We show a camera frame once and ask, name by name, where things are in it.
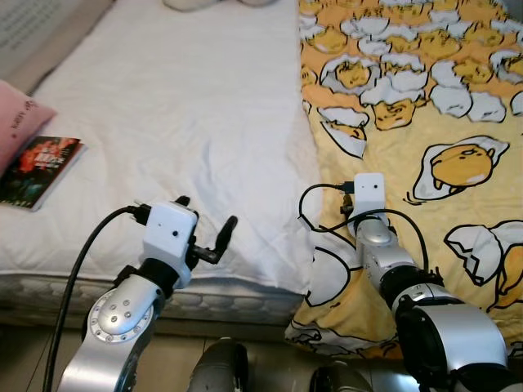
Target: white stuffed toy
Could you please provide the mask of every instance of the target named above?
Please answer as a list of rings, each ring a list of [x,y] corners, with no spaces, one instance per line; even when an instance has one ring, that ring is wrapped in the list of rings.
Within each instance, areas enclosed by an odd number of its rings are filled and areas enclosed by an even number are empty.
[[[177,11],[194,11],[199,8],[205,8],[211,6],[215,2],[221,0],[163,0],[163,4],[168,7],[174,8]],[[275,0],[239,0],[240,2],[247,4],[251,7],[263,7]]]

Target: robotic arm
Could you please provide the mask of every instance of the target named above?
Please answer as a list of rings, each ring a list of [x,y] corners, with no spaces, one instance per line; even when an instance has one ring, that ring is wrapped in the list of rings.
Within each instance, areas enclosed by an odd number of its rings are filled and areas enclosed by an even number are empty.
[[[195,245],[198,213],[189,198],[174,203],[142,204],[135,215],[145,225],[143,263],[126,267],[118,286],[104,294],[87,316],[87,333],[61,378],[59,392],[129,391],[136,366],[149,344],[154,320],[174,288],[185,287],[198,260],[216,264],[238,219],[231,216],[214,250]]]
[[[354,199],[353,209],[342,209],[347,215],[385,208],[383,175],[357,175]],[[370,282],[395,316],[405,367],[420,385],[472,392],[522,390],[507,369],[506,346],[495,323],[447,292],[439,274],[419,269],[384,214],[364,216],[349,230]]]

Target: pink pillow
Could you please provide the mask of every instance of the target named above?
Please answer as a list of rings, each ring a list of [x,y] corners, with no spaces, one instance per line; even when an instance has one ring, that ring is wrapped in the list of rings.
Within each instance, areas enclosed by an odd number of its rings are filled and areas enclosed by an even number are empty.
[[[0,176],[20,148],[55,114],[0,80]]]

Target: black wire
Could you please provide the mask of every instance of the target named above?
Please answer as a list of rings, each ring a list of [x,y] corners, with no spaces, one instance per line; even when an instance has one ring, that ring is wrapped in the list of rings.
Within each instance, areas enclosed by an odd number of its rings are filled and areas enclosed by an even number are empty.
[[[45,377],[43,379],[43,388],[42,388],[43,392],[52,391],[52,379],[53,379],[54,372],[55,372],[56,356],[58,354],[60,338],[62,335],[62,331],[64,330],[65,316],[67,315],[67,309],[69,308],[69,301],[70,301],[71,295],[73,293],[74,283],[76,281],[76,278],[78,277],[78,272],[80,270],[80,267],[82,266],[83,259],[85,259],[85,256],[86,256],[87,252],[89,251],[89,247],[91,247],[96,236],[102,231],[102,229],[109,222],[111,222],[115,217],[122,215],[126,212],[133,213],[135,210],[136,210],[136,207],[127,206],[127,207],[120,208],[120,209],[116,210],[115,212],[112,212],[102,222],[100,222],[100,224],[98,224],[98,226],[92,231],[92,233],[89,236],[89,238],[87,239],[87,241],[83,244],[82,250],[78,254],[78,257],[77,257],[76,261],[74,262],[73,268],[71,270],[71,274],[69,275],[69,278],[67,280],[67,286],[65,286],[64,295],[62,296],[60,310],[58,312],[58,316],[56,317],[55,331],[53,333],[53,337],[51,340],[51,347],[49,349],[49,354],[47,356],[46,373],[45,373]]]
[[[321,228],[321,229],[318,229],[318,228],[314,227],[313,224],[306,218],[306,216],[303,215],[303,212],[302,212],[303,199],[305,198],[306,194],[309,193],[314,188],[324,188],[324,187],[334,188],[334,189],[341,189],[340,185],[334,185],[334,184],[317,184],[317,185],[312,185],[311,187],[307,188],[305,190],[305,192],[303,192],[302,196],[300,197],[300,201],[298,203],[298,213],[299,213],[299,216],[300,216],[300,218],[302,218],[309,225],[309,227],[311,227],[312,231],[315,231],[316,233],[331,233],[331,234],[334,234],[334,235],[339,235],[334,230],[341,229],[342,227],[348,225],[349,223],[351,223],[353,221],[356,221],[356,220],[358,220],[360,218],[363,218],[365,216],[368,216],[368,215],[378,214],[378,213],[389,213],[389,214],[401,216],[402,218],[404,218],[406,221],[408,221],[410,223],[410,225],[412,226],[412,228],[416,232],[416,235],[418,236],[419,246],[422,249],[423,270],[425,272],[427,272],[427,273],[429,272],[427,245],[425,244],[425,239],[423,238],[423,234],[422,234],[421,230],[419,229],[418,225],[416,225],[416,223],[407,214],[405,214],[405,213],[403,213],[401,211],[393,210],[393,209],[390,209],[390,208],[377,208],[375,210],[370,210],[370,211],[366,211],[366,212],[363,212],[363,213],[358,214],[358,215],[354,215],[354,216],[352,216],[352,217],[344,220],[343,222],[338,223],[337,225],[334,225],[332,227],[324,227],[324,228]]]

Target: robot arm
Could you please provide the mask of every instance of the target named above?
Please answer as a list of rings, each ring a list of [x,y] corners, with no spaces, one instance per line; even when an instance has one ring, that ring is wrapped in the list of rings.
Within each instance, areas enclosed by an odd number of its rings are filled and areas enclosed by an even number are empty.
[[[353,216],[385,207],[382,174],[357,175],[354,191]],[[383,214],[365,216],[349,230],[370,282],[395,316],[405,367],[420,385],[521,390],[507,370],[506,346],[495,323],[447,292],[440,275],[419,269]]]
[[[199,259],[213,264],[220,260],[238,221],[229,218],[214,250],[198,247],[198,214],[188,203],[182,197],[174,203],[141,205],[137,221],[145,225],[144,261],[139,269],[127,267],[120,284],[91,308],[86,336],[63,373],[59,392],[132,390],[138,359],[165,301],[174,288],[189,283]]]

